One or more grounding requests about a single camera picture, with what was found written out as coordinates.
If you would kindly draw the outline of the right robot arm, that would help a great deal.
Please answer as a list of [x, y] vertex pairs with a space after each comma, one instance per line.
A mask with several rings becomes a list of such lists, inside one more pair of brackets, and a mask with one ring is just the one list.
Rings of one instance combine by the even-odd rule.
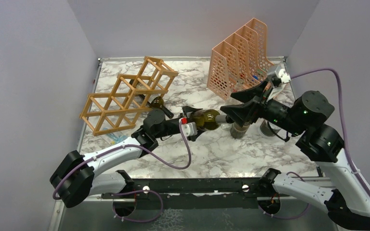
[[368, 185], [359, 182], [359, 174], [346, 159], [344, 140], [326, 120], [334, 111], [326, 97], [318, 91], [307, 91], [292, 107], [274, 99], [285, 81], [271, 81], [234, 92], [231, 97], [237, 105], [222, 106], [221, 111], [242, 126], [259, 118], [270, 122], [288, 133], [299, 136], [296, 145], [314, 161], [330, 178], [334, 189], [323, 189], [295, 180], [270, 168], [260, 178], [258, 190], [266, 196], [287, 194], [309, 203], [328, 214], [337, 225], [348, 230], [370, 231], [370, 196]]

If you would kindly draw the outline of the dark wine bottle black neck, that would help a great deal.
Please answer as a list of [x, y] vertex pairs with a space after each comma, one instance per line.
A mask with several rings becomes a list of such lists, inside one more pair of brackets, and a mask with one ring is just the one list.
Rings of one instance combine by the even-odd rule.
[[233, 123], [230, 127], [230, 135], [234, 139], [241, 139], [242, 137], [244, 137], [250, 126], [251, 125], [249, 123], [245, 123], [243, 126], [240, 126], [237, 123]]

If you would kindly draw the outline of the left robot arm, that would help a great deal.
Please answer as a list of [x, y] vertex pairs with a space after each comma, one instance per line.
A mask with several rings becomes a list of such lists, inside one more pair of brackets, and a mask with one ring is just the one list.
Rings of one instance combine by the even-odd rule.
[[74, 207], [89, 196], [94, 180], [100, 174], [146, 154], [154, 156], [171, 168], [183, 169], [153, 153], [159, 145], [158, 138], [181, 134], [188, 156], [191, 156], [188, 135], [184, 132], [183, 126], [190, 122], [191, 136], [197, 136], [193, 116], [198, 109], [184, 106], [182, 110], [178, 118], [166, 120], [161, 109], [153, 109], [147, 114], [140, 128], [118, 144], [88, 154], [80, 154], [77, 150], [69, 152], [50, 177], [50, 183], [54, 187], [53, 199], [62, 200], [67, 207]]

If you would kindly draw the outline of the green wine bottle silver neck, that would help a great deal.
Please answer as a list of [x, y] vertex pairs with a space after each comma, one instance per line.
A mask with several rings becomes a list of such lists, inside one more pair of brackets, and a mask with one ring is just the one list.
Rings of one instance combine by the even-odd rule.
[[234, 120], [226, 115], [220, 114], [214, 109], [204, 109], [195, 113], [194, 119], [196, 120], [197, 128], [201, 131], [216, 130], [223, 123], [233, 123]]

